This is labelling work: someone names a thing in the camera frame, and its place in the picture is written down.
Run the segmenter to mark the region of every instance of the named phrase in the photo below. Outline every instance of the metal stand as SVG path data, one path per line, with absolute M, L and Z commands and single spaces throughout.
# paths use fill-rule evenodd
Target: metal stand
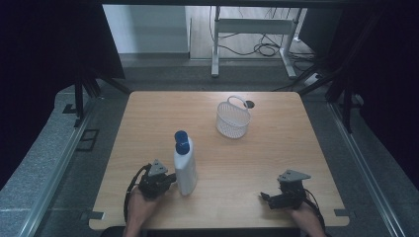
M 220 7 L 215 9 L 214 19 L 214 39 L 212 48 L 212 66 L 211 76 L 218 76 L 219 54 L 218 54 L 218 34 L 219 33 L 244 33 L 244 34 L 271 34 L 271 35 L 287 35 L 286 43 L 280 49 L 281 58 L 287 69 L 290 79 L 296 77 L 293 65 L 291 64 L 288 53 L 290 51 L 291 43 L 293 42 L 293 35 L 298 25 L 298 19 L 301 15 L 301 8 L 292 20 L 274 20 L 274 19 L 220 19 Z

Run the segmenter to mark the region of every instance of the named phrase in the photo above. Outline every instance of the white bottle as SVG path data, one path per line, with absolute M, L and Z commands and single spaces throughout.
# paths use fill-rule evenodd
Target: white bottle
M 176 180 L 181 195 L 186 196 L 192 193 L 197 184 L 194 142 L 184 130 L 179 130 L 175 133 L 175 140 Z

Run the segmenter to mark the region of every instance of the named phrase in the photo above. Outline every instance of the table leg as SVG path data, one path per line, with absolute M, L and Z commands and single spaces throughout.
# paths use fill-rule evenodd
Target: table leg
M 298 26 L 298 21 L 299 21 L 299 16 L 301 15 L 301 11 L 302 9 L 298 8 L 298 12 L 293 18 L 291 31 L 287 35 L 286 44 L 284 47 L 280 49 L 281 58 L 283 59 L 284 65 L 287 69 L 290 79 L 295 79 L 296 74 L 295 74 L 295 71 L 293 70 L 293 65 L 290 62 L 288 54 L 290 52 L 291 43 L 293 42 L 293 35 L 295 35 L 296 27 Z
M 218 66 L 219 66 L 219 56 L 218 56 L 218 23 L 219 23 L 219 11 L 220 7 L 215 8 L 215 19 L 213 24 L 213 47 L 212 47 L 212 66 L 211 66 L 211 76 L 218 77 Z

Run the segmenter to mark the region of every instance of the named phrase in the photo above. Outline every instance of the human hand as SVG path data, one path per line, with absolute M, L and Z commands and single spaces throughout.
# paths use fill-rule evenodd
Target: human hand
M 141 225 L 151 216 L 160 200 L 161 196 L 156 199 L 146 199 L 138 186 L 135 186 L 129 197 L 126 228 L 123 236 L 138 236 Z
M 307 203 L 303 202 L 298 209 L 284 209 L 288 213 L 295 224 L 310 237 L 325 237 L 320 221 L 314 210 Z

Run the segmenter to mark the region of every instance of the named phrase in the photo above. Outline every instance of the white wall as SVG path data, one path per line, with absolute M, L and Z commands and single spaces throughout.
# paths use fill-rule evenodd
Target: white wall
M 190 17 L 185 6 L 103 8 L 118 53 L 189 52 Z

